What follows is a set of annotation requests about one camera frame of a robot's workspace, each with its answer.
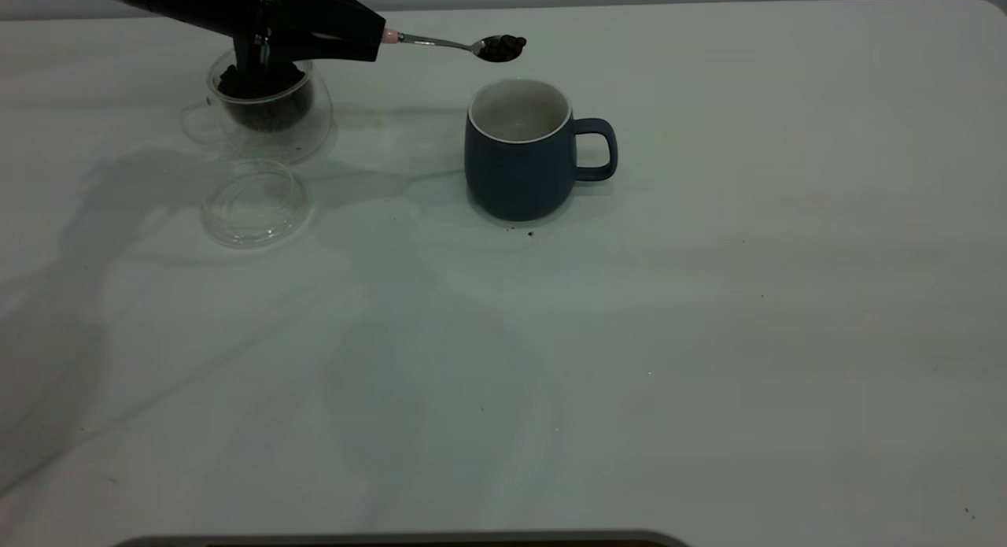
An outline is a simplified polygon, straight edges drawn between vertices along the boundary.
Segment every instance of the glass mug handle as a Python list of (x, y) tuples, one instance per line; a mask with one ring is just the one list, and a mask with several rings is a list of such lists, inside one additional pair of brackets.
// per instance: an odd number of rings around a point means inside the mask
[(581, 119), (573, 121), (573, 132), (575, 135), (600, 134), (608, 142), (608, 163), (601, 167), (577, 167), (577, 181), (604, 181), (615, 174), (619, 166), (619, 145), (612, 125), (601, 119)]
[[(191, 105), (184, 107), (178, 120), (182, 134), (201, 146), (214, 146), (224, 142), (224, 132), (221, 131), (220, 124), (217, 124), (215, 120), (213, 120), (211, 110), (212, 103), (208, 96), (200, 100), (200, 102), (191, 103)], [(199, 117), (195, 117), (195, 114), (200, 112), (202, 120), (199, 120)]]

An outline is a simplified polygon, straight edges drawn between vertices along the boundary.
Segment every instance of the mug handle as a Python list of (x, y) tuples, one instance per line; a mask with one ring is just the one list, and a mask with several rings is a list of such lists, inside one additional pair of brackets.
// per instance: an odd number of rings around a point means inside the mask
[(178, 124), (181, 127), (182, 134), (184, 134), (186, 138), (191, 139), (192, 142), (196, 142), (196, 144), (201, 146), (212, 146), (224, 142), (224, 132), (221, 131), (219, 125), (212, 124), (213, 127), (217, 128), (215, 134), (214, 132), (197, 131), (192, 128), (193, 114), (199, 112), (199, 110), (209, 109), (209, 98), (202, 99), (198, 103), (191, 103), (191, 105), (182, 109), (178, 119)]
[(577, 181), (604, 181), (615, 174), (619, 166), (619, 145), (612, 125), (601, 119), (582, 119), (573, 121), (573, 132), (575, 135), (600, 134), (608, 142), (608, 163), (601, 167), (577, 167)]

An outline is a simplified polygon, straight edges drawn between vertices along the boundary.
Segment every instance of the metal spoon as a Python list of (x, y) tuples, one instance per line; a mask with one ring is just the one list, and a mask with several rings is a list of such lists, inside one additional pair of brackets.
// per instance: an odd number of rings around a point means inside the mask
[(382, 42), (387, 42), (388, 44), (396, 44), (396, 42), (411, 42), (414, 45), (432, 45), (433, 47), (453, 47), (453, 48), (463, 48), (467, 52), (471, 52), (472, 55), (478, 56), (479, 59), (489, 60), (492, 63), (506, 63), (508, 60), (517, 59), (521, 55), (521, 45), (519, 45), (517, 52), (512, 52), (512, 54), (503, 56), (503, 58), (492, 59), (488, 55), (483, 54), (483, 49), (491, 47), (492, 45), (498, 45), (500, 38), (503, 35), (489, 35), (488, 38), (481, 38), (481, 40), (473, 42), (471, 45), (465, 45), (463, 42), (457, 41), (447, 41), (439, 40), (439, 38), (426, 38), (422, 35), (413, 34), (403, 34), (402, 31), (396, 30), (385, 30), (385, 37), (382, 38)]

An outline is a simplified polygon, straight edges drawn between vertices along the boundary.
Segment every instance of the clear glass mug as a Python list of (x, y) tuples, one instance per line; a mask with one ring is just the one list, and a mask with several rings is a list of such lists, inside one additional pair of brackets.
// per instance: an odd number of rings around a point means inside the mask
[(236, 60), (232, 49), (209, 67), (209, 95), (182, 110), (182, 134), (202, 146), (228, 146), (242, 156), (284, 163), (302, 160), (324, 144), (332, 128), (332, 100), (311, 60), (296, 60), (304, 78), (279, 95), (234, 99), (218, 87)]

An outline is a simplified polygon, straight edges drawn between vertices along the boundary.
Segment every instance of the dark blue mug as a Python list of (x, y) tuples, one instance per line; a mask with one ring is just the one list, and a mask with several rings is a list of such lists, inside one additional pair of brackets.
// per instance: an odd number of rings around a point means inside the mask
[[(609, 162), (577, 167), (577, 135), (600, 134)], [(574, 120), (569, 100), (542, 81), (486, 85), (468, 106), (465, 178), (479, 207), (505, 221), (533, 221), (556, 211), (575, 181), (604, 181), (619, 163), (611, 124)]]

